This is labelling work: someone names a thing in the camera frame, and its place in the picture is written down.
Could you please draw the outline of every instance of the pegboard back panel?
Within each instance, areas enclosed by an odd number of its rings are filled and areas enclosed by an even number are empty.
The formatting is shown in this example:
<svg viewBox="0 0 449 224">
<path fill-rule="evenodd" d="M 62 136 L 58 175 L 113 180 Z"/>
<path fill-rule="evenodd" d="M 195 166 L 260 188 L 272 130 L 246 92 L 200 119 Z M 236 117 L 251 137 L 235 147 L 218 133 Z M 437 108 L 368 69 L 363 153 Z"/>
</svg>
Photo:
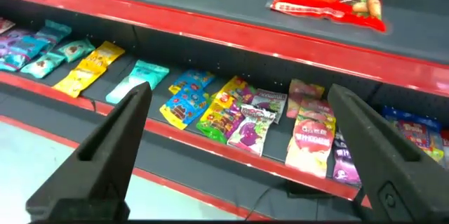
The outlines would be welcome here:
<svg viewBox="0 0 449 224">
<path fill-rule="evenodd" d="M 449 127 L 449 98 L 412 89 L 383 84 L 370 102 L 379 111 L 383 105 L 414 114 L 436 118 L 443 127 Z"/>
</svg>

